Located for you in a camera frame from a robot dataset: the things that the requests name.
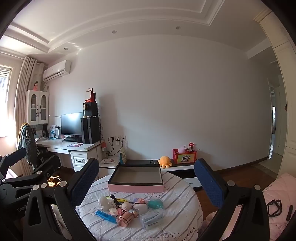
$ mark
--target striped tablecloth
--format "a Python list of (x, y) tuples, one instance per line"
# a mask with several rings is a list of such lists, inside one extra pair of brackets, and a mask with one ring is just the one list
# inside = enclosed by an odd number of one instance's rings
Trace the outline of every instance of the striped tablecloth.
[[(110, 192), (108, 180), (111, 175), (105, 176), (92, 184), (82, 204), (76, 207), (76, 211), (97, 240), (196, 241), (197, 231), (203, 220), (196, 193), (181, 178), (168, 172), (162, 172), (162, 176), (165, 186), (163, 193)], [(142, 228), (139, 218), (134, 218), (127, 228), (108, 222), (94, 213), (99, 210), (99, 197), (111, 194), (129, 201), (133, 201), (134, 198), (144, 198), (148, 201), (151, 196), (157, 196), (164, 203), (166, 217), (161, 225), (150, 230)]]

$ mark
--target yellow marker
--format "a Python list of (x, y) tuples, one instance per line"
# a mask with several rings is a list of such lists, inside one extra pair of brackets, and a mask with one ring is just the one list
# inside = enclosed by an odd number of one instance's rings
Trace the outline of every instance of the yellow marker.
[(127, 200), (126, 199), (122, 199), (122, 198), (116, 198), (117, 199), (117, 201), (119, 201), (119, 202), (127, 202)]

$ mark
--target monitor screen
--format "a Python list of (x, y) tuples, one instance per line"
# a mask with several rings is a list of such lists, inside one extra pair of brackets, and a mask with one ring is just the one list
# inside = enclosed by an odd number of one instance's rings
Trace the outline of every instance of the monitor screen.
[(62, 135), (81, 135), (83, 112), (62, 115)]

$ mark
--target blue gripper pad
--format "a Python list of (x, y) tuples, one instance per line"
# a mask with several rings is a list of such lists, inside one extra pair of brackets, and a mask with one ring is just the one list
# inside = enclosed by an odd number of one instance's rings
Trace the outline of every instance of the blue gripper pad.
[(73, 207), (81, 205), (98, 173), (99, 162), (94, 158), (90, 158), (80, 171), (74, 173), (67, 188), (68, 198)]
[(221, 208), (227, 194), (226, 182), (202, 158), (195, 162), (194, 173), (206, 191), (211, 203)]

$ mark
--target beige curtain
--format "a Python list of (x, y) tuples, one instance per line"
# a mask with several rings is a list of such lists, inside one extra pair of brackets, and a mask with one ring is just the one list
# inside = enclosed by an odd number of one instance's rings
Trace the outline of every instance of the beige curtain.
[[(27, 56), (24, 58), (22, 63), (15, 97), (15, 123), (17, 135), (21, 125), (25, 123), (25, 102), (29, 83), (34, 83), (35, 81), (39, 81), (41, 79), (43, 67), (44, 64), (39, 64), (35, 59)], [(28, 164), (26, 159), (23, 158), (20, 160), (19, 164), (24, 176), (31, 175), (33, 168)]]

